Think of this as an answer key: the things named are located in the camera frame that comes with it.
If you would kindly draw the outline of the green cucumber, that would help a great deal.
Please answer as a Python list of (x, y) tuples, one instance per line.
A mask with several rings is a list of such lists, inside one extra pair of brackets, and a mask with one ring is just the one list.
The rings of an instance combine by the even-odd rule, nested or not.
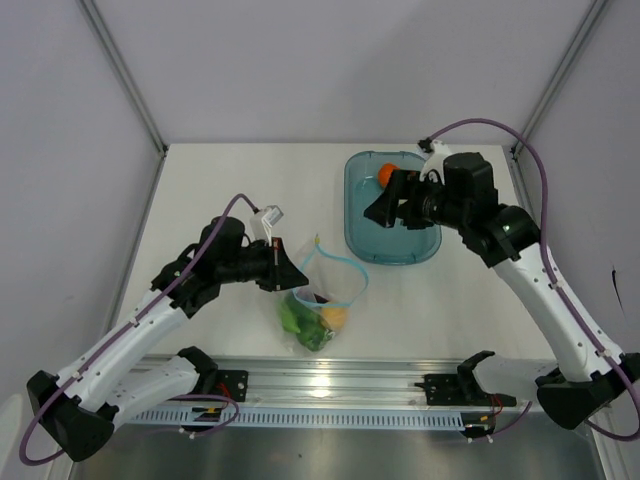
[(282, 327), (289, 333), (302, 333), (314, 319), (314, 312), (298, 302), (293, 296), (285, 297), (279, 306)]

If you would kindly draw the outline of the purple eggplant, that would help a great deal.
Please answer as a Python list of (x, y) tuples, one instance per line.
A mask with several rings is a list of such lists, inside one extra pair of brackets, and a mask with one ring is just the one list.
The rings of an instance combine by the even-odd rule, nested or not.
[(321, 295), (313, 295), (313, 303), (315, 305), (326, 305), (326, 304), (331, 304), (331, 301)]

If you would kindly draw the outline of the clear zip top bag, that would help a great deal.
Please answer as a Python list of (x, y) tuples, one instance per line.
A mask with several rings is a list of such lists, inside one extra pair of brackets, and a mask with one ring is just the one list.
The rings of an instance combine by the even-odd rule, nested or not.
[(279, 294), (275, 313), (293, 351), (317, 354), (343, 330), (369, 275), (360, 263), (324, 249), (319, 237), (300, 248), (294, 265), (309, 283)]

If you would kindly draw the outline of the orange tomato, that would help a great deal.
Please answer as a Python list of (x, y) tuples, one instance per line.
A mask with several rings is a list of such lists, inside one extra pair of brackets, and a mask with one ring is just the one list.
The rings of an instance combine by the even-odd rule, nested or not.
[(393, 163), (385, 163), (380, 167), (377, 173), (377, 180), (382, 189), (387, 187), (392, 174), (398, 169), (399, 167)]

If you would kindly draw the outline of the yellow lemon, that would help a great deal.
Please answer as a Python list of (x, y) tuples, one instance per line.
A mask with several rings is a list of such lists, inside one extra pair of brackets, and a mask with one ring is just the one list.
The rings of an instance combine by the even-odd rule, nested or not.
[(320, 311), (322, 324), (325, 328), (338, 332), (348, 320), (349, 308), (338, 306), (325, 306)]

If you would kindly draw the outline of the green bell pepper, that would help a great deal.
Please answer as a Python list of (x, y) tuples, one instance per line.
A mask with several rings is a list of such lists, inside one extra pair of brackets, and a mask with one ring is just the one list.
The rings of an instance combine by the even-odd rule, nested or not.
[(306, 324), (296, 334), (298, 342), (310, 352), (319, 352), (334, 338), (335, 332), (320, 323)]

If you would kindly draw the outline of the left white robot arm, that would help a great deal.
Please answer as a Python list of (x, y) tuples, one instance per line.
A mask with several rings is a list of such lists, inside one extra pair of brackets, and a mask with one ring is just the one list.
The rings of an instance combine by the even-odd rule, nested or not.
[(43, 429), (61, 453), (84, 461), (128, 420), (169, 400), (235, 405), (220, 390), (218, 366), (197, 347), (136, 375), (132, 369), (168, 334), (216, 300), (223, 286), (255, 283), (266, 292), (306, 286), (308, 278), (286, 254), (281, 238), (245, 240), (245, 226), (216, 217), (166, 264), (129, 317), (72, 364), (36, 372), (26, 388), (34, 412), (28, 426)]

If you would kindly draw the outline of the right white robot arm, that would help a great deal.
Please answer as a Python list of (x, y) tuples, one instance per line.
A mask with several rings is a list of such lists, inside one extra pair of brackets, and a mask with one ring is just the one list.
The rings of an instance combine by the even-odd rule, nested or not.
[(588, 314), (562, 275), (532, 217), (499, 201), (492, 165), (479, 153), (447, 156), (440, 169), (394, 169), (363, 212), (383, 228), (444, 226), (519, 298), (554, 359), (508, 359), (482, 351), (462, 362), (456, 389), (468, 403), (490, 394), (537, 402), (558, 426), (573, 430), (621, 394), (639, 399), (639, 356), (625, 353)]

